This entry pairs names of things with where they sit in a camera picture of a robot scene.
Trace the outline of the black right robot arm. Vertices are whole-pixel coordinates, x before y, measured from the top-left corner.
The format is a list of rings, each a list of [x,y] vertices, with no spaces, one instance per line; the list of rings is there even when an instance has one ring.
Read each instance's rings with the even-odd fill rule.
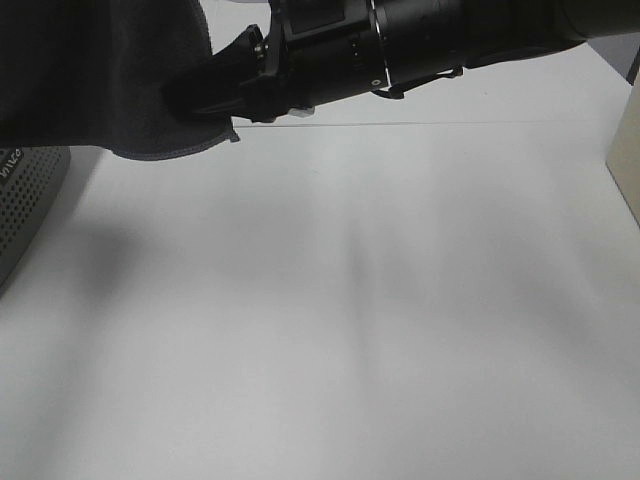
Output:
[[[273,1],[267,33],[248,26],[164,95],[191,120],[269,123],[368,92],[400,100],[467,69],[638,28],[635,1]]]

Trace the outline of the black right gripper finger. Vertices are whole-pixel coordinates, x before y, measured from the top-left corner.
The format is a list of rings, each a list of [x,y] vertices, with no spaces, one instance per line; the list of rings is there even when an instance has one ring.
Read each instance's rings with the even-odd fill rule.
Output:
[[[264,36],[249,25],[224,49],[164,85],[164,100],[173,113],[192,113],[207,97],[242,97],[242,85],[258,77],[264,64]]]
[[[243,117],[247,103],[242,97],[207,97],[192,107],[192,118],[197,120],[220,120]]]

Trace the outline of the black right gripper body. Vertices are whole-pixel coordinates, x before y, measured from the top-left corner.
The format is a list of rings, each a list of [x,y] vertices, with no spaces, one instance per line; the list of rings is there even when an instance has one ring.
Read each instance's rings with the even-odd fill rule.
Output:
[[[270,1],[265,56],[240,84],[239,117],[271,123],[388,86],[373,1]]]

